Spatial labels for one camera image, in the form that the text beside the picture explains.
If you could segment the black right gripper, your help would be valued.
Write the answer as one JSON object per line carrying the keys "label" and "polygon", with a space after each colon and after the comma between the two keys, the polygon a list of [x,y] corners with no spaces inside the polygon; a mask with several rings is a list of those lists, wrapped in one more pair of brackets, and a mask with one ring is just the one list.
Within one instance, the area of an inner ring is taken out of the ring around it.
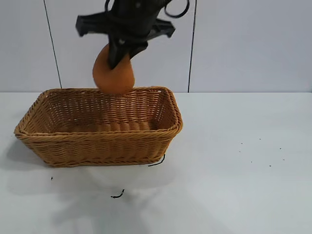
{"label": "black right gripper", "polygon": [[158,36],[171,37],[175,31],[170,21],[158,19],[159,12],[168,0],[107,0],[104,11],[91,15],[79,15],[76,21],[78,35],[107,34],[123,41],[137,42],[130,45],[109,41],[108,63],[114,69],[129,55],[132,59],[146,50],[148,40]]}

